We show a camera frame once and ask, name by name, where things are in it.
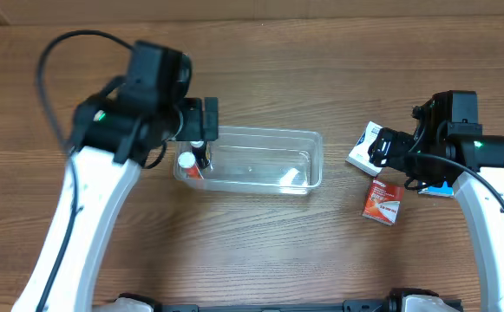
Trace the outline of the dark bottle white cap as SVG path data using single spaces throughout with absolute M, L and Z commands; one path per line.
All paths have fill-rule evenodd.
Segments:
M 192 154 L 201 170 L 207 169 L 211 165 L 210 152 L 207 141 L 191 141 Z

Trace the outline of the orange tube white cap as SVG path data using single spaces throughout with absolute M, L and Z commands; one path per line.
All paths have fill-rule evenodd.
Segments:
M 177 159 L 179 167 L 190 179 L 203 179 L 197 160 L 193 153 L 183 152 Z

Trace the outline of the blue VapoDrops box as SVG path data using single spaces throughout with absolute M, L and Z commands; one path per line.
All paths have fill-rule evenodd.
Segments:
M 436 186 L 436 185 L 427 186 L 426 184 L 422 184 L 422 189 L 419 190 L 418 193 L 422 195 L 437 196 L 444 198 L 454 197 L 453 188 L 450 185 L 448 185 L 447 182 L 444 182 L 442 186 Z

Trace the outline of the white medicine box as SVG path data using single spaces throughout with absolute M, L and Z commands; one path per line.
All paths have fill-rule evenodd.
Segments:
M 370 121 L 346 159 L 347 162 L 368 173 L 372 177 L 376 177 L 378 173 L 382 171 L 382 168 L 370 163 L 368 150 L 371 144 L 375 142 L 381 129 L 381 126 Z

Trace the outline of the red medicine box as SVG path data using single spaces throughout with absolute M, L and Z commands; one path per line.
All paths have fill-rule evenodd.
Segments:
M 405 189 L 373 179 L 363 208 L 363 216 L 386 225 L 394 225 Z

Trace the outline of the clear plastic container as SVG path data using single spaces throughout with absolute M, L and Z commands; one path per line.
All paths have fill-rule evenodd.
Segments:
M 323 137 L 305 130 L 221 126 L 207 158 L 210 166 L 200 179 L 178 163 L 174 177 L 204 191 L 306 195 L 322 182 Z

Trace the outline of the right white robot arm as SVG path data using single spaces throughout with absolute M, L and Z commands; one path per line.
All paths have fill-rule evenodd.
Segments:
M 403 172 L 407 190 L 452 188 L 474 249 L 481 310 L 504 311 L 504 136 L 484 134 L 474 91 L 434 94 L 412 116 L 413 133 L 378 132 L 369 161 Z

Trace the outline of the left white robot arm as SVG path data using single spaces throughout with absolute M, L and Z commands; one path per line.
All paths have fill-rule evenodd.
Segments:
M 90 311 L 115 220 L 150 152 L 219 137 L 217 98 L 187 97 L 186 54 L 143 41 L 130 49 L 127 73 L 75 109 L 62 193 L 15 311 Z

